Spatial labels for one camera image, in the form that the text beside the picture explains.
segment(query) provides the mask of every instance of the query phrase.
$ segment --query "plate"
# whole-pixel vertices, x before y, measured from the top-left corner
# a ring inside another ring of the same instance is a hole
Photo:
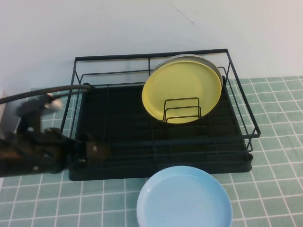
[[[140,227],[230,227],[232,205],[214,177],[197,168],[175,166],[145,183],[137,218]]]
[[[155,70],[157,70],[160,66],[169,63],[169,62],[173,62],[173,61],[182,61],[182,60],[190,60],[190,61],[197,61],[201,64],[204,64],[206,66],[208,66],[209,68],[211,68],[213,71],[215,71],[215,73],[218,75],[220,83],[221,83],[221,87],[223,85],[223,78],[222,75],[219,71],[219,69],[209,60],[206,60],[205,58],[196,55],[196,54],[179,54],[176,56],[172,56],[170,58],[167,58],[164,62],[161,62],[160,64],[158,64],[154,69],[153,72]]]
[[[149,76],[143,87],[142,101],[156,119],[186,123],[198,119],[198,106],[201,116],[209,113],[220,95],[221,83],[215,71],[199,62],[182,60],[164,64]]]

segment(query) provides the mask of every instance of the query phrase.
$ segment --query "plate rim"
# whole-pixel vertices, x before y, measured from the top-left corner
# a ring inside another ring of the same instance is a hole
[[[222,193],[224,196],[227,197],[228,201],[229,201],[229,210],[231,212],[231,215],[230,215],[230,222],[229,222],[229,225],[227,225],[226,227],[231,227],[232,226],[232,202],[231,202],[231,199],[229,198],[229,195],[227,193],[227,191],[225,190],[225,188],[221,185],[221,183],[216,179],[214,178],[212,175],[210,175],[209,173],[201,170],[201,169],[198,169],[198,168],[195,168],[195,167],[192,167],[192,166],[172,166],[172,167],[168,167],[168,168],[165,168],[165,169],[162,169],[160,171],[158,171],[157,173],[155,173],[153,176],[151,176],[146,182],[145,184],[143,185],[142,189],[140,190],[140,193],[139,193],[139,196],[138,196],[138,200],[137,200],[137,205],[136,205],[136,215],[137,215],[137,222],[138,222],[138,225],[139,227],[148,227],[148,226],[144,226],[144,225],[140,225],[140,219],[141,219],[141,214],[139,213],[139,210],[140,210],[140,207],[143,207],[144,205],[144,200],[143,200],[143,196],[146,191],[146,188],[149,186],[148,182],[149,181],[153,181],[154,178],[158,177],[159,175],[163,174],[164,172],[167,172],[167,171],[170,171],[170,170],[173,170],[173,169],[176,169],[176,170],[182,170],[182,169],[186,169],[186,170],[194,170],[194,171],[199,171],[201,174],[203,175],[206,175],[209,177],[209,179],[211,179],[214,183],[216,183],[216,185],[221,189]],[[165,178],[167,178],[167,176],[165,177],[162,177],[160,178],[159,181],[161,180],[164,180]]]

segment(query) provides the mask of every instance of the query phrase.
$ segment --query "black wire frame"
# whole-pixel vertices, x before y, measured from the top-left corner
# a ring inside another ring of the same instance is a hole
[[[212,50],[200,50],[200,51],[186,51],[186,52],[166,52],[166,53],[151,53],[151,54],[129,54],[129,55],[106,55],[106,56],[86,56],[86,57],[76,57],[75,60],[74,60],[74,66],[73,66],[73,72],[72,72],[72,78],[71,78],[71,85],[74,84],[74,80],[75,80],[75,77],[78,81],[79,84],[82,83],[82,79],[84,76],[91,76],[91,75],[108,75],[108,74],[119,74],[119,73],[132,73],[132,72],[148,72],[149,75],[151,73],[151,69],[150,69],[150,60],[152,58],[161,58],[161,57],[171,57],[171,56],[175,56],[175,55],[179,55],[179,54],[197,54],[197,55],[204,55],[204,54],[216,54],[216,53],[225,53],[227,58],[228,58],[228,67],[227,69],[225,67],[218,67],[218,68],[221,68],[224,70],[224,73],[225,73],[225,77],[226,77],[226,80],[225,80],[225,84],[223,86],[226,86],[226,83],[229,84],[229,87],[231,89],[231,92],[232,92],[232,97],[235,101],[235,104],[236,104],[236,108],[239,112],[239,115],[240,115],[240,119],[241,119],[241,122],[242,122],[242,125],[244,127],[244,130],[246,132],[246,134],[242,134],[239,138],[239,136],[224,136],[224,137],[213,137],[213,138],[194,138],[194,139],[185,139],[185,140],[170,140],[169,141],[169,144],[179,144],[179,143],[192,143],[192,142],[233,142],[233,141],[236,141],[238,139],[248,139],[248,143],[247,143],[247,146],[246,146],[246,149],[248,150],[248,148],[250,147],[250,151],[252,150],[252,144],[251,144],[251,139],[253,138],[258,138],[260,137],[260,128],[257,124],[257,121],[253,115],[253,112],[251,110],[251,107],[247,101],[247,98],[245,96],[245,93],[244,93],[244,90],[243,90],[243,87],[240,83],[240,80],[239,80],[239,77],[238,77],[238,74],[236,72],[236,69],[234,67],[234,64],[232,62],[232,59],[231,59],[231,56],[228,52],[228,49],[212,49]],[[85,74],[82,74],[81,78],[79,78],[78,76],[78,73],[76,71],[76,67],[77,67],[77,62],[79,61],[102,61],[102,60],[126,60],[126,59],[146,59],[148,61],[148,69],[147,70],[130,70],[130,71],[117,71],[117,72],[104,72],[104,73],[85,73]],[[240,90],[240,93],[242,95],[242,99],[245,103],[245,106],[247,108],[247,111],[249,113],[249,116],[251,118],[251,121],[253,123],[253,126],[254,126],[254,129],[252,131],[252,133],[249,133],[248,132],[248,129],[247,129],[247,126],[245,125],[245,122],[244,122],[244,119],[243,119],[243,116],[241,114],[241,111],[240,111],[240,108],[239,108],[239,104],[237,102],[237,99],[235,97],[235,93],[232,89],[232,85],[231,85],[231,82],[229,80],[229,72],[230,70],[233,71],[233,74],[234,74],[234,77],[236,79],[236,83],[238,85],[238,88]],[[135,83],[124,83],[123,85],[131,85],[131,84],[143,84],[142,82],[135,82]],[[109,88],[109,86],[116,86],[116,85],[121,85],[121,84],[99,84],[99,85],[93,85],[93,86],[103,86],[103,87],[107,87]],[[72,124],[71,124],[71,130],[70,130],[70,137],[72,136],[72,132],[73,132],[73,127],[74,127],[74,121],[75,121],[75,117],[76,117],[76,111],[77,111],[77,106],[78,106],[78,100],[79,100],[79,94],[77,94],[77,99],[76,99],[76,104],[75,104],[75,110],[74,110],[74,114],[73,114],[73,118],[72,118]],[[66,116],[67,116],[67,112],[68,112],[68,108],[69,108],[69,105],[70,105],[70,101],[71,101],[71,95],[68,96],[68,99],[67,99],[67,103],[66,103],[66,108],[65,108],[65,111],[64,111],[64,115],[63,115],[63,120],[62,120],[62,124],[61,124],[61,132],[63,132],[63,129],[64,129],[64,124],[65,124],[65,120],[66,120]],[[199,104],[197,106],[192,106],[193,107],[196,107],[198,109],[198,113],[197,115],[195,116],[183,116],[183,117],[201,117],[201,109],[200,109],[200,106]],[[165,108],[164,107],[164,112],[163,112],[163,120],[164,121],[168,121],[169,119],[166,119],[166,112],[169,108]],[[140,141],[140,145],[143,145],[143,146],[146,146],[146,145],[162,145],[162,144],[165,144],[167,141]]]

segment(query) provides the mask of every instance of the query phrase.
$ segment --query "yellow plate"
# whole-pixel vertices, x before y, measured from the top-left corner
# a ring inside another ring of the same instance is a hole
[[[186,123],[209,113],[221,95],[221,83],[217,74],[208,66],[196,61],[174,61],[154,71],[142,91],[142,101],[147,112],[168,123]]]

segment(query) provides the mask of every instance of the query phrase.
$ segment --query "white wall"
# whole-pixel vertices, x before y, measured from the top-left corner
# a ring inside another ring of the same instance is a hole
[[[301,0],[2,0],[0,87],[69,84],[76,56],[211,48],[228,48],[242,78],[303,75],[302,9]]]

